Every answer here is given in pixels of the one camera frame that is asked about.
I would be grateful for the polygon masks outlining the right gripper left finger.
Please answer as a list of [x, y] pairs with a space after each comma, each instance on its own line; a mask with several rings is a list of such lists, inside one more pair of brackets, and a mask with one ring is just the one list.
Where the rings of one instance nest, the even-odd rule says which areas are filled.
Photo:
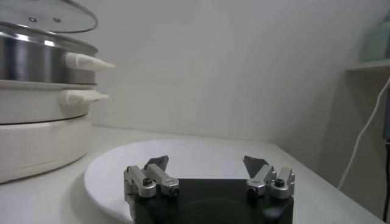
[[153, 198], [158, 190], [165, 196], [177, 197], [180, 194], [180, 184], [177, 178], [165, 172], [168, 161], [168, 155], [163, 155], [151, 158], [142, 169], [128, 166], [123, 172], [125, 201], [136, 196]]

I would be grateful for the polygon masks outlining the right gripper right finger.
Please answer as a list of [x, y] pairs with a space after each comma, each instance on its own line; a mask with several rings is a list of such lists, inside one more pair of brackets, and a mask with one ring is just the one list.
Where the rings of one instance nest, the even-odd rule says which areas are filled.
[[255, 199], [270, 193], [277, 200], [286, 200], [294, 195], [296, 176], [293, 170], [282, 167], [279, 173], [264, 159], [245, 155], [243, 163], [250, 178], [246, 181], [247, 196]]

